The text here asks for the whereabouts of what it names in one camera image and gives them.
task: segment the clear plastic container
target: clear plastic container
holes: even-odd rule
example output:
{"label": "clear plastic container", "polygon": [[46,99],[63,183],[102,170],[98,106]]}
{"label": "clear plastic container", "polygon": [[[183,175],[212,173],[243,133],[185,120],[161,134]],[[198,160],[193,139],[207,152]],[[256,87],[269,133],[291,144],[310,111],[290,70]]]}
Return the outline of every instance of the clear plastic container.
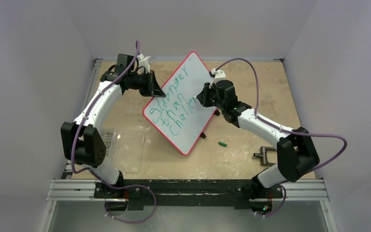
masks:
{"label": "clear plastic container", "polygon": [[142,166],[144,131],[102,129],[106,156],[123,173],[138,173]]}

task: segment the wooden table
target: wooden table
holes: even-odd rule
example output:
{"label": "wooden table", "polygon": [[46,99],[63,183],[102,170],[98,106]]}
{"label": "wooden table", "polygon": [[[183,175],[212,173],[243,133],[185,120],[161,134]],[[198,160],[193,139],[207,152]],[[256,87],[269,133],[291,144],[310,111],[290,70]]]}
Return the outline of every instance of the wooden table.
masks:
{"label": "wooden table", "polygon": [[[115,62],[103,62],[103,74]],[[209,69],[222,62],[206,62]],[[155,62],[158,83],[162,85],[180,65],[180,62]],[[280,62],[253,62],[259,78],[259,112],[283,125],[298,128],[300,123]],[[234,61],[222,68],[236,89],[237,96],[255,106],[255,79],[251,68],[243,61]],[[115,104],[103,127],[145,132],[143,159],[138,173],[124,173],[126,179],[250,179],[265,167],[253,153],[261,146],[269,146],[258,136],[227,123],[222,115],[214,116],[188,156],[182,155],[144,117],[142,110],[150,98],[142,97],[137,90],[128,90]],[[139,145],[138,141],[128,144]],[[270,153],[269,162],[276,162],[276,153]],[[74,174],[73,178],[92,179],[90,173]],[[313,173],[303,178],[315,178]]]}

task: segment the whiteboard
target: whiteboard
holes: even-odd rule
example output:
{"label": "whiteboard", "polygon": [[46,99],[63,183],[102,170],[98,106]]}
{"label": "whiteboard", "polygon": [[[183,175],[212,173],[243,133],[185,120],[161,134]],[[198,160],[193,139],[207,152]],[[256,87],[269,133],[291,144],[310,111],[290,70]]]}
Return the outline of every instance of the whiteboard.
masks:
{"label": "whiteboard", "polygon": [[165,98],[152,98],[143,109],[144,117],[182,154],[188,155],[215,111],[193,98],[211,82],[200,57],[191,52],[164,83]]}

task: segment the metal frame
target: metal frame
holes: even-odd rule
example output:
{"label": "metal frame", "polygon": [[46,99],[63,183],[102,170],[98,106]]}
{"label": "metal frame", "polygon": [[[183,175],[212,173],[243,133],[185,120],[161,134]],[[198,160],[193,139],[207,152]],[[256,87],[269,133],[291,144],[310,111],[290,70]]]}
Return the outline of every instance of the metal frame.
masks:
{"label": "metal frame", "polygon": [[[94,83],[99,75],[103,59],[95,59],[91,75],[90,85],[85,97],[84,107],[93,95]],[[64,176],[71,174],[71,162],[67,161]],[[329,205],[328,193],[325,182],[320,180],[300,179],[295,183],[282,184],[286,188],[286,201],[319,201],[322,213],[329,232],[337,232],[335,220]],[[95,199],[95,180],[87,179],[54,179],[52,181],[43,214],[43,220],[39,226],[40,232],[48,232],[52,223],[53,215],[58,201],[104,201],[125,202],[125,199]],[[261,202],[267,199],[253,199],[251,202]]]}

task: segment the red whiteboard border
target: red whiteboard border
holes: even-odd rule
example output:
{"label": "red whiteboard border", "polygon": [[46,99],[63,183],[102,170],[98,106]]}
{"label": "red whiteboard border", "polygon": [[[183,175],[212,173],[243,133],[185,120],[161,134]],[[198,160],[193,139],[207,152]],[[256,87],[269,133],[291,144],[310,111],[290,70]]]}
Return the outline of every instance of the red whiteboard border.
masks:
{"label": "red whiteboard border", "polygon": [[[201,57],[197,54],[197,52],[190,52],[187,57],[183,60],[183,62],[181,62],[181,64],[177,67],[176,70],[174,70],[174,72],[171,74],[171,76],[166,80],[166,82],[164,82],[164,84],[161,86],[161,88],[163,89],[163,87],[167,84],[167,82],[174,76],[174,73],[177,72],[177,70],[183,65],[183,63],[188,59],[188,57],[191,55],[191,54],[196,54],[197,57],[201,60],[202,64],[205,66],[205,68],[207,69],[207,71],[210,71],[208,68],[207,68],[207,65],[204,64],[204,62],[202,61]],[[166,137],[166,139],[168,141],[170,141],[171,144],[173,144],[173,146],[179,151],[181,152],[181,154],[185,155],[185,156],[188,156],[188,154],[190,154],[191,150],[193,149],[193,147],[196,145],[196,142],[198,140],[199,137],[197,137],[197,139],[194,141],[194,144],[191,146],[190,150],[185,154],[183,153],[163,132],[161,132],[161,130],[148,118],[146,117],[144,111],[146,110],[146,108],[148,107],[148,105],[151,103],[151,101],[154,99],[154,97],[152,99],[150,99],[150,101],[148,102],[148,104],[143,108],[143,117],[145,117],[147,119],[147,121],[149,121],[164,137]],[[202,129],[202,131],[200,132],[200,134],[205,130],[205,128],[207,127],[208,125],[208,122],[211,120],[211,118],[213,117],[215,113],[215,110],[213,112],[213,114],[211,115],[210,119],[208,119],[207,121],[207,124],[205,124],[204,128]]]}

